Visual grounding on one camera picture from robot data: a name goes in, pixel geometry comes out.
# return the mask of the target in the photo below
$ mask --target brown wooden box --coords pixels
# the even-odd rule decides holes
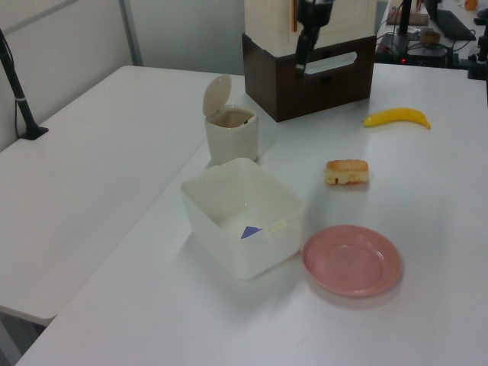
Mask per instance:
[[[312,61],[356,52],[352,65],[295,76],[295,55],[274,57],[242,35],[246,93],[274,120],[281,122],[369,98],[376,37],[314,50]]]

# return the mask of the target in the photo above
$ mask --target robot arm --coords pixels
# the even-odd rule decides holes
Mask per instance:
[[[329,23],[333,4],[334,0],[300,0],[298,2],[297,21],[303,25],[303,30],[298,37],[296,52],[298,77],[303,78],[305,68],[319,38],[320,28]]]

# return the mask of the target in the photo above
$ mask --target floor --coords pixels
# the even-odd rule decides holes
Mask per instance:
[[[14,366],[45,327],[0,313],[0,366]]]

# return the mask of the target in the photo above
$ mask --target black stand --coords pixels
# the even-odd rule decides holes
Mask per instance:
[[[34,118],[32,117],[29,104],[25,99],[24,91],[22,90],[21,83],[18,80],[17,73],[15,72],[14,63],[8,52],[7,44],[3,33],[0,31],[0,59],[2,60],[2,65],[7,74],[8,82],[12,91],[14,92],[15,100],[18,107],[21,110],[22,117],[24,117],[26,129],[25,133],[20,136],[21,139],[35,140],[39,136],[44,135],[48,129],[45,127],[39,127],[36,125]]]
[[[485,24],[485,33],[478,38],[478,47],[480,52],[478,53],[476,62],[472,62],[467,68],[467,78],[473,80],[486,80],[486,57],[488,55],[488,22],[486,19],[483,22]]]

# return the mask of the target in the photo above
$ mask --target flip lid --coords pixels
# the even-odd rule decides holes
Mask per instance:
[[[229,99],[232,82],[229,74],[218,76],[207,86],[204,96],[204,115],[210,118],[219,113]]]

